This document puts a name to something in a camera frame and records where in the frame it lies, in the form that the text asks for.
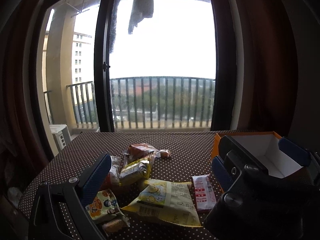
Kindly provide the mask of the white red sachet packet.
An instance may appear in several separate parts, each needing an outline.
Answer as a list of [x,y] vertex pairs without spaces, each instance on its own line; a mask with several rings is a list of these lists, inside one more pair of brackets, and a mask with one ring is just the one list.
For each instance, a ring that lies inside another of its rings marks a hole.
[[197,211],[210,211],[216,204],[216,198],[209,175],[192,176],[192,180]]

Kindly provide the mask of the orange cardboard box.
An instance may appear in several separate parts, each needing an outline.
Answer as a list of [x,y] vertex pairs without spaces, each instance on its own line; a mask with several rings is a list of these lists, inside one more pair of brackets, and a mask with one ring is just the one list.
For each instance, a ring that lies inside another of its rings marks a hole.
[[231,136],[241,146],[256,157],[267,169],[269,175],[276,178],[285,178],[304,165],[300,164],[292,152],[281,150],[279,142],[282,139],[276,132],[219,132],[214,137],[214,146],[211,158],[221,155],[219,143],[225,135]]

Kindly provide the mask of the cartoon character small snack pack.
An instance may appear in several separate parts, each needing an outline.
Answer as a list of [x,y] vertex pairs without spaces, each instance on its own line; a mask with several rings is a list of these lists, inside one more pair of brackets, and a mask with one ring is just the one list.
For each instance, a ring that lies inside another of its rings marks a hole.
[[97,224],[124,217],[117,199],[110,189],[99,191],[93,202],[86,205],[85,209]]

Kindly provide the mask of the red white snack bag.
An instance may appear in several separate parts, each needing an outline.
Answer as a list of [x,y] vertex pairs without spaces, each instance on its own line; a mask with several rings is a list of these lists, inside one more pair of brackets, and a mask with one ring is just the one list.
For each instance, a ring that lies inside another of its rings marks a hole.
[[111,156],[112,166],[111,169],[104,179],[100,190],[108,189],[109,187],[119,186],[119,177],[121,172],[121,157]]

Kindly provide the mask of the yellow cartoon snack bag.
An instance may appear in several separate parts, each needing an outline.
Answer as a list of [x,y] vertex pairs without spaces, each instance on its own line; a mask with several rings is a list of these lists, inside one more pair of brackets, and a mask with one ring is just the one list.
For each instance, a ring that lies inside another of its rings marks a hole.
[[201,226],[190,194],[191,182],[147,179],[140,185],[142,191],[129,205],[123,207],[124,211],[185,227]]

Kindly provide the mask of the olive yellow snack bag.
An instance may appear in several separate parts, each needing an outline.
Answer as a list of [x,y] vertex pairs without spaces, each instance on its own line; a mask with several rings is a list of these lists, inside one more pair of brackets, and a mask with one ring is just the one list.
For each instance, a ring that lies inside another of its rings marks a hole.
[[129,186],[139,180],[149,179],[155,155],[149,154],[127,164],[120,172],[119,186]]

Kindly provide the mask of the orange pastry clear wrapper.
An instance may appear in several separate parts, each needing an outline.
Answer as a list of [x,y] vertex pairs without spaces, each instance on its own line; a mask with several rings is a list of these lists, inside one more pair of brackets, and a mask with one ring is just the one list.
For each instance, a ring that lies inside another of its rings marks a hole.
[[129,227],[130,221],[127,218],[117,218],[110,222],[103,224],[102,229],[107,234],[110,235],[119,231],[124,227]]

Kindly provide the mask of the white air conditioner unit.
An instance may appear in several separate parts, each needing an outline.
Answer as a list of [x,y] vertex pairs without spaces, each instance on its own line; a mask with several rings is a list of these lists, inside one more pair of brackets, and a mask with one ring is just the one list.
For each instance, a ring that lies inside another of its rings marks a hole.
[[66,124],[50,125],[50,130],[54,137],[57,149],[61,152],[71,142],[68,126]]

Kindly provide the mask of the red brown snack wrapper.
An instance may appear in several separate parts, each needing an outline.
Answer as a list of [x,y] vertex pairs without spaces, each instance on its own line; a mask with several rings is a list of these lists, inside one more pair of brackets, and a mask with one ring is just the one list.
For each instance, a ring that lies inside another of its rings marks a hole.
[[128,162],[136,161],[150,153],[157,152],[157,148],[151,146],[147,143],[140,144],[131,144],[128,148],[123,152],[123,155],[127,156],[129,159]]

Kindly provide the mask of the small wrapped candy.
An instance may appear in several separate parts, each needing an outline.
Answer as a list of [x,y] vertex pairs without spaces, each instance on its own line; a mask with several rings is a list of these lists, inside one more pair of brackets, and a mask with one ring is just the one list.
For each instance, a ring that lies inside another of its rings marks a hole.
[[171,158],[171,152],[170,150],[159,150],[156,154],[157,158],[162,159],[170,159]]

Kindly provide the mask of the red brown curtain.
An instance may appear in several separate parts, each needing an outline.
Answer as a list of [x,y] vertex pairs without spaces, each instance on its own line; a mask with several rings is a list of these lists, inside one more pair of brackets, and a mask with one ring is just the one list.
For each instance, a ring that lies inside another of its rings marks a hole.
[[319,143],[319,0],[235,0],[237,128]]

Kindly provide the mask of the balcony metal railing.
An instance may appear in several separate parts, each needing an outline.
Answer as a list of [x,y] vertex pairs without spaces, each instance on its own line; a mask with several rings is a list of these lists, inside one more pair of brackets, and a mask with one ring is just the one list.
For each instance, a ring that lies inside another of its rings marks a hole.
[[[98,130],[94,82],[66,86],[76,129]],[[147,76],[110,80],[115,130],[209,129],[215,79]]]

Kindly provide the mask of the grey hanging cloth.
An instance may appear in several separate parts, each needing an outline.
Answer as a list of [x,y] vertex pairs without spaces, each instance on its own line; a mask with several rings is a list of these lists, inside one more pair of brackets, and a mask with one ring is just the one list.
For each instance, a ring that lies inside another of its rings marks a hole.
[[128,34],[133,34],[134,28],[145,18],[152,18],[154,12],[153,0],[133,0]]

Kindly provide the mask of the black window frame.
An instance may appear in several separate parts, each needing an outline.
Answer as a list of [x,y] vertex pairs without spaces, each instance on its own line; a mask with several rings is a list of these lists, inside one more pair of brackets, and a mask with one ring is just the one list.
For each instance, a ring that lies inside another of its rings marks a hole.
[[[102,132],[114,132],[108,42],[114,0],[101,0],[94,42],[94,84]],[[229,0],[212,0],[215,24],[216,71],[211,131],[231,129],[236,94],[236,34]]]

